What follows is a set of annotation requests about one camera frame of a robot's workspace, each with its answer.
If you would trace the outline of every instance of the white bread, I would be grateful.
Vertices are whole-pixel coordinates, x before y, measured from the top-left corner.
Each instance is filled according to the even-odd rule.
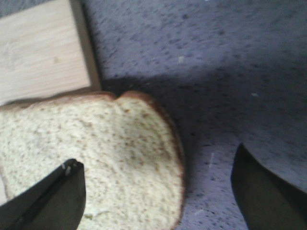
[[[148,95],[108,92],[0,107],[0,169],[9,199],[69,158],[85,164],[79,230],[170,230],[184,194],[181,145]]]

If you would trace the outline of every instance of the wooden cutting board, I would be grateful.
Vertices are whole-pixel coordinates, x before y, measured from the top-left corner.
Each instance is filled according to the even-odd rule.
[[[100,90],[77,0],[53,0],[0,19],[0,105]]]

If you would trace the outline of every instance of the bread slice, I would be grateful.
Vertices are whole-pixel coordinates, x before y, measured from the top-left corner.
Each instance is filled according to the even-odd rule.
[[[0,107],[0,169],[9,199],[69,158],[85,164],[79,230],[170,230],[184,194],[183,153],[168,115],[130,91]]]

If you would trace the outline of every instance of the bread crust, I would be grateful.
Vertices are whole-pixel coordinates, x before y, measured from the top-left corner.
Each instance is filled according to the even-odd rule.
[[[183,147],[180,141],[179,134],[177,132],[176,126],[173,123],[172,119],[168,115],[168,113],[164,110],[164,108],[151,96],[148,94],[139,92],[139,91],[127,91],[123,93],[121,96],[116,97],[111,92],[91,92],[91,93],[86,93],[86,94],[75,94],[75,95],[65,95],[65,96],[60,96],[60,97],[51,97],[45,100],[40,100],[39,102],[34,102],[34,103],[21,103],[21,102],[16,102],[16,103],[11,103],[9,105],[3,105],[0,106],[0,111],[1,110],[11,110],[11,109],[16,109],[16,108],[31,108],[31,107],[36,107],[40,104],[69,104],[72,101],[88,101],[88,100],[107,100],[110,102],[116,102],[118,99],[121,98],[132,98],[132,99],[137,99],[145,102],[151,109],[153,109],[161,118],[166,122],[168,125],[169,130],[171,131],[172,137],[173,137],[173,147],[174,150],[178,156],[178,166],[180,167],[181,174],[178,175],[181,178],[181,211],[180,215],[178,217],[178,220],[175,222],[174,226],[170,228],[170,230],[174,230],[177,225],[179,224],[179,221],[183,215],[183,206],[184,206],[184,195],[185,195],[185,157],[184,157],[184,152],[183,152]]]

